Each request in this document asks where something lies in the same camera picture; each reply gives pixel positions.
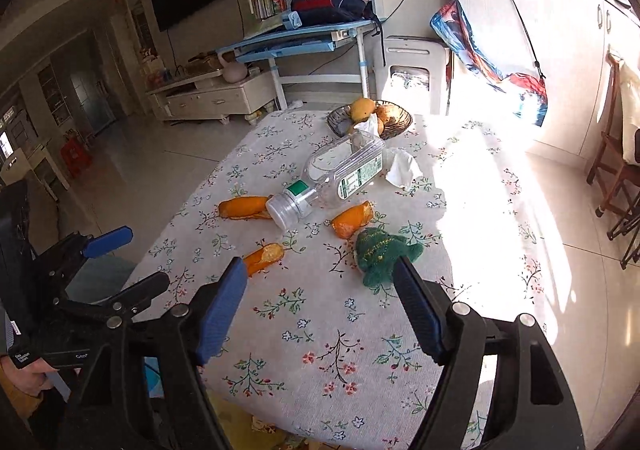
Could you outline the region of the person's left hand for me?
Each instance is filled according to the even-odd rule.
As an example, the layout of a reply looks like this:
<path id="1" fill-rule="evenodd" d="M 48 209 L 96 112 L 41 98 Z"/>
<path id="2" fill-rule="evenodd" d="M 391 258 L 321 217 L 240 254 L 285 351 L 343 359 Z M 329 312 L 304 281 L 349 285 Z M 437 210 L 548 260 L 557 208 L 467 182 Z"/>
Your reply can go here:
<path id="1" fill-rule="evenodd" d="M 1 357 L 1 369 L 13 386 L 28 396 L 37 397 L 43 390 L 53 387 L 49 375 L 55 369 L 43 359 L 18 369 L 13 360 L 4 355 Z"/>

